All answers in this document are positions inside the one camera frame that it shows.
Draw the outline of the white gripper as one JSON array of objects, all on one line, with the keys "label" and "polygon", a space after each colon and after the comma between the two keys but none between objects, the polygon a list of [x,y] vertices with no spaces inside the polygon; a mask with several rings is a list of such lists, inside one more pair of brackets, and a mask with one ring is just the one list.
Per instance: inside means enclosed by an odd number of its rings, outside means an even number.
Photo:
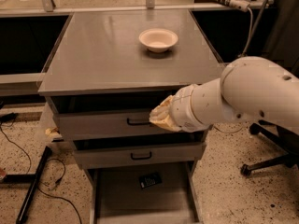
[{"label": "white gripper", "polygon": [[208,125],[200,122],[192,111],[192,94],[196,88],[197,85],[192,84],[179,89],[174,96],[169,95],[160,103],[162,109],[150,112],[149,122],[170,132],[194,133],[206,130]]}]

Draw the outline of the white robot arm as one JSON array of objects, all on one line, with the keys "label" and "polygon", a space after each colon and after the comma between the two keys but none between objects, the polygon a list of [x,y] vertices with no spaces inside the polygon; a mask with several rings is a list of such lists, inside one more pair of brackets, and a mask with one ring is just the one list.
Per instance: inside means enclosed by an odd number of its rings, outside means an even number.
[{"label": "white robot arm", "polygon": [[188,133],[215,123],[258,120],[299,134],[299,79],[260,57],[229,63],[219,78],[179,89],[149,114],[162,129]]}]

